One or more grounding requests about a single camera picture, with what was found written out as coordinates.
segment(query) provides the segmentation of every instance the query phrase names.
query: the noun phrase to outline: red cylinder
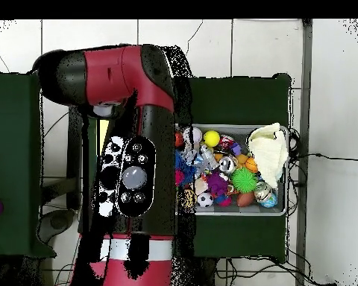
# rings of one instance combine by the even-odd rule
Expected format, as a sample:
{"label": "red cylinder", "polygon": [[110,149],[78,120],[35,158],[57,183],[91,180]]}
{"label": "red cylinder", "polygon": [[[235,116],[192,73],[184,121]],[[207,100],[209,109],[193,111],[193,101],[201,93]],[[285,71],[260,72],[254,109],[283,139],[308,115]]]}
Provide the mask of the red cylinder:
{"label": "red cylinder", "polygon": [[172,236],[152,236],[149,241],[148,269],[137,280],[130,279],[124,262],[128,260],[130,238],[113,235],[105,238],[101,248],[101,261],[91,263],[97,277],[104,277],[107,256],[106,278],[102,286],[170,286],[172,274]]}

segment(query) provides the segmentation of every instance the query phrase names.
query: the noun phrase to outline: green table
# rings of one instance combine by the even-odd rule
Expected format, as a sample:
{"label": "green table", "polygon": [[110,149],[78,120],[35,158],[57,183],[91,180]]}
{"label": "green table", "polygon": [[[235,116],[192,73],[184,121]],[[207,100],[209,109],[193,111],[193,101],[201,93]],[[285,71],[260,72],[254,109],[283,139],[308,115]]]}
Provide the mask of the green table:
{"label": "green table", "polygon": [[38,241],[40,88],[36,76],[0,74],[0,255],[51,257]]}

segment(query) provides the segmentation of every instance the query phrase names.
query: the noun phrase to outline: yellow ball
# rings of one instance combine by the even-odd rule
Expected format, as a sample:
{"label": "yellow ball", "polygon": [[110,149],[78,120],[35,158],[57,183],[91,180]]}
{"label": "yellow ball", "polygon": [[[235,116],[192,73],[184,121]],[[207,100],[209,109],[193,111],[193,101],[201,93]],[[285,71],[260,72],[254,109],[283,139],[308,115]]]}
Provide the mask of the yellow ball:
{"label": "yellow ball", "polygon": [[215,147],[220,142],[220,135],[215,130],[209,130],[204,134],[204,142],[208,147]]}

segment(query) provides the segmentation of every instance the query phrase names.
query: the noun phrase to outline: black control panel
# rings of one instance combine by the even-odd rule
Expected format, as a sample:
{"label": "black control panel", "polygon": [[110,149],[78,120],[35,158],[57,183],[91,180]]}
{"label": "black control panel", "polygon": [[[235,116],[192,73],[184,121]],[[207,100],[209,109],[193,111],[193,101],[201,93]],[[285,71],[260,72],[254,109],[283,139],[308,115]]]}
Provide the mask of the black control panel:
{"label": "black control panel", "polygon": [[146,137],[136,136],[125,144],[116,195],[117,209],[124,216],[138,217],[150,208],[154,199],[155,163],[155,146]]}

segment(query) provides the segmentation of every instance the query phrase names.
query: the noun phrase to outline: green panel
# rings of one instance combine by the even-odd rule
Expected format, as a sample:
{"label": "green panel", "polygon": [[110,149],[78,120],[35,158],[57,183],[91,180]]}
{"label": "green panel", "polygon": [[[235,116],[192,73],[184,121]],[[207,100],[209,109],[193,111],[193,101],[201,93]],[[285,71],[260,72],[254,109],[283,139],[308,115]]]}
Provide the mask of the green panel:
{"label": "green panel", "polygon": [[191,78],[192,117],[196,124],[267,125],[288,127],[291,78]]}
{"label": "green panel", "polygon": [[[196,124],[288,127],[291,78],[192,78],[192,117]],[[285,261],[286,216],[197,216],[195,255],[237,257],[273,255]]]}
{"label": "green panel", "polygon": [[36,76],[0,74],[0,254],[49,257],[38,241],[40,89]]}

